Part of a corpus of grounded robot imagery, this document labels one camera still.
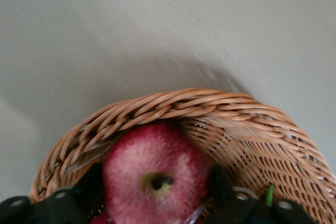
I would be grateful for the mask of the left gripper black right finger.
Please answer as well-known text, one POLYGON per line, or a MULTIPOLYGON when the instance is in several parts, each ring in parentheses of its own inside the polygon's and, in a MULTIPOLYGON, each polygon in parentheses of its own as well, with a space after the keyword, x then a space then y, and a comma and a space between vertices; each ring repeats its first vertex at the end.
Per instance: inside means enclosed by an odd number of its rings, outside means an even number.
POLYGON ((214 210, 205 223, 316 223, 298 203, 274 199, 272 187, 263 201, 246 188, 233 187, 220 165, 213 166, 209 195, 214 210))

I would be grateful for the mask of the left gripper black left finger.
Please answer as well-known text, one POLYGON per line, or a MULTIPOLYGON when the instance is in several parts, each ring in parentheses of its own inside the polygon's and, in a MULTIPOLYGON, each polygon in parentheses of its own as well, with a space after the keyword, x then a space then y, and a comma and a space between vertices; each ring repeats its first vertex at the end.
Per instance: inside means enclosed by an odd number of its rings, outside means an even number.
POLYGON ((103 210, 102 163, 94 163, 73 186, 32 203, 27 196, 1 202, 1 223, 90 223, 103 210))

